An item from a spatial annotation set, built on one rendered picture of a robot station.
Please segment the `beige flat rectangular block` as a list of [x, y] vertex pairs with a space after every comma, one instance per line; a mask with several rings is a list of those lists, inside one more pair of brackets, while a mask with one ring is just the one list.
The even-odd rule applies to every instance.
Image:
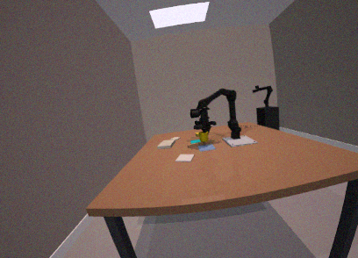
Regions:
[[175, 144], [175, 140], [164, 140], [157, 149], [171, 148]]

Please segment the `cream flat square pad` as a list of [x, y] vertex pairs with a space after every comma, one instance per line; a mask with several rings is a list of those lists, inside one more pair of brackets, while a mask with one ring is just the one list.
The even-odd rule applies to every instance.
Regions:
[[180, 154], [175, 161], [192, 161], [194, 154]]

